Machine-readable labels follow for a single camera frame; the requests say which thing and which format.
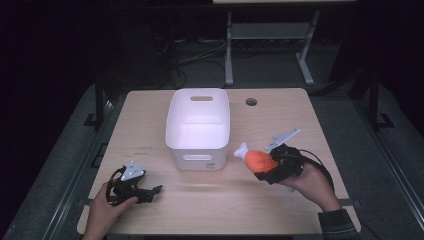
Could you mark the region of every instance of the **hand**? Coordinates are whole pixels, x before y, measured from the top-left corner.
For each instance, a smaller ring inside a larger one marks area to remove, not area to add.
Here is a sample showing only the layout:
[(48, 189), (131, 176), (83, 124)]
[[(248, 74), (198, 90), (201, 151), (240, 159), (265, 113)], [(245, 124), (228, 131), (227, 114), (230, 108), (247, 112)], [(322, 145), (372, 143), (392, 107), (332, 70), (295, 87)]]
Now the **hand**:
[(296, 189), (324, 212), (342, 208), (327, 178), (309, 163), (303, 164), (303, 171), (299, 177), (289, 177), (279, 183)]
[(138, 201), (137, 197), (132, 197), (113, 207), (106, 200), (106, 189), (107, 183), (104, 183), (90, 204), (87, 227), (82, 240), (103, 239), (119, 216)]

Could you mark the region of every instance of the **white plastic bin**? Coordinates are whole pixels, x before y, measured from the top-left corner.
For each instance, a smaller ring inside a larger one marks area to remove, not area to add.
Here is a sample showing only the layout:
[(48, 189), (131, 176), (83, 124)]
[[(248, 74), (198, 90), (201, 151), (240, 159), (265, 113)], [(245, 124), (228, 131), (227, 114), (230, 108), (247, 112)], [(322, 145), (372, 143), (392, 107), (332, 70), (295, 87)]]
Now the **white plastic bin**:
[(166, 145), (180, 170), (220, 170), (230, 139), (227, 93), (217, 88), (174, 93), (166, 123)]

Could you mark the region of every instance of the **black cable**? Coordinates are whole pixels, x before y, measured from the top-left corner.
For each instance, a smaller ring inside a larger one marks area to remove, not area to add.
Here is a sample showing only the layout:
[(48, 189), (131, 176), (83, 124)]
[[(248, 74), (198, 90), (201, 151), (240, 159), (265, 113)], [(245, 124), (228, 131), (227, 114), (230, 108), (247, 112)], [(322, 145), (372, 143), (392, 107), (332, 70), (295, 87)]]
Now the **black cable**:
[(359, 223), (362, 225), (362, 226), (364, 226), (368, 231), (370, 231), (370, 233), (376, 238), (376, 239), (378, 239), (378, 240), (381, 240), (381, 237), (380, 236), (378, 236), (378, 234), (370, 227), (370, 226), (368, 226), (368, 224), (366, 224), (366, 223), (364, 223), (361, 219), (359, 219), (358, 218), (358, 220), (359, 220)]
[(313, 154), (313, 153), (309, 152), (308, 150), (304, 150), (304, 149), (298, 149), (298, 151), (299, 151), (299, 152), (307, 152), (307, 153), (311, 154), (312, 156), (314, 156), (314, 157), (318, 160), (318, 162), (319, 162), (319, 163), (321, 163), (321, 165), (323, 165), (323, 166), (324, 166), (324, 164), (322, 164), (322, 162), (321, 162), (321, 159), (319, 159), (319, 158), (317, 157), (317, 155), (315, 155), (315, 154)]

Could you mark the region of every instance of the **sleeve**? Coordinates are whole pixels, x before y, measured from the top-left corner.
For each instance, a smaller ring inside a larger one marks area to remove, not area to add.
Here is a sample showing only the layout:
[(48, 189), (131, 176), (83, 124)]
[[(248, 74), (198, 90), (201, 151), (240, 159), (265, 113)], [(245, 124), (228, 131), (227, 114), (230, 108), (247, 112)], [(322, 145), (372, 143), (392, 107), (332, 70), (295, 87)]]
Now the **sleeve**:
[(325, 240), (360, 239), (346, 209), (318, 213), (318, 217)]

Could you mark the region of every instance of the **metal frame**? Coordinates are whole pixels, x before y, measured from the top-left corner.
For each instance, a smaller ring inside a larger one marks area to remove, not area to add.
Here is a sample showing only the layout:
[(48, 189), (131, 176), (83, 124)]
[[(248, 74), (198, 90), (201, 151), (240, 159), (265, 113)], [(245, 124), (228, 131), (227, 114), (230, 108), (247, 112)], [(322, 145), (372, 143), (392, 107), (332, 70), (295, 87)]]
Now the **metal frame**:
[(233, 39), (304, 39), (305, 44), (301, 52), (296, 53), (296, 60), (302, 71), (305, 83), (307, 85), (314, 85), (314, 80), (305, 60), (319, 14), (320, 11), (315, 11), (309, 23), (232, 23), (231, 12), (228, 12), (225, 84), (234, 84), (231, 61), (231, 44)]

